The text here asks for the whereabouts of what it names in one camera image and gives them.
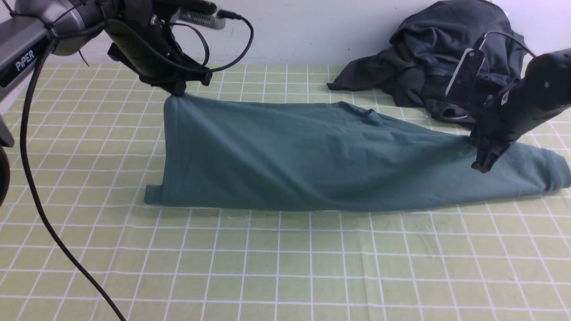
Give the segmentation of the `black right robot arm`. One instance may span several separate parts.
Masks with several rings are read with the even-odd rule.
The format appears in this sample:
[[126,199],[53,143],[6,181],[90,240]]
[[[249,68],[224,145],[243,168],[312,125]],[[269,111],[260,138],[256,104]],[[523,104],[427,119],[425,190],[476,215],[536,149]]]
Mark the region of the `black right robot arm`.
[[517,140],[558,116],[571,103],[571,51],[530,60],[524,77],[487,100],[469,140],[477,148],[472,168],[487,173]]

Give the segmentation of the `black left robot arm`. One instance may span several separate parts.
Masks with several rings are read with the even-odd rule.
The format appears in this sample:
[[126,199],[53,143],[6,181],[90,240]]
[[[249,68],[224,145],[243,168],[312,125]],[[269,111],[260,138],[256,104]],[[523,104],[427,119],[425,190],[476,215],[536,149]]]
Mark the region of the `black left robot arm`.
[[170,0],[17,0],[1,24],[1,98],[43,54],[69,56],[104,31],[109,57],[150,86],[180,97],[186,83],[208,85],[212,71],[188,57],[170,24],[183,4]]

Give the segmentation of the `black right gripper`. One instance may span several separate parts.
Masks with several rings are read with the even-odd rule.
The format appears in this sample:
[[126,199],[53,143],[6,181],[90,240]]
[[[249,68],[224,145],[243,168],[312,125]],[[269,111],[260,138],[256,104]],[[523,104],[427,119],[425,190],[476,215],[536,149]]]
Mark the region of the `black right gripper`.
[[527,80],[512,83],[487,99],[476,112],[470,134],[470,142],[477,148],[473,170],[489,173],[516,140],[536,127],[532,92]]

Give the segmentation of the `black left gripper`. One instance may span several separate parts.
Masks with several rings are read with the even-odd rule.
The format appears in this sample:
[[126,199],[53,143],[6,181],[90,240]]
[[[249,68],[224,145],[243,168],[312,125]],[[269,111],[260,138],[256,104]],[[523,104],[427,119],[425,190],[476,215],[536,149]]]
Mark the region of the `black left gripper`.
[[179,20],[179,0],[107,0],[108,55],[125,64],[147,85],[169,87],[182,97],[187,82],[209,85],[212,72],[188,57],[178,45],[172,26]]

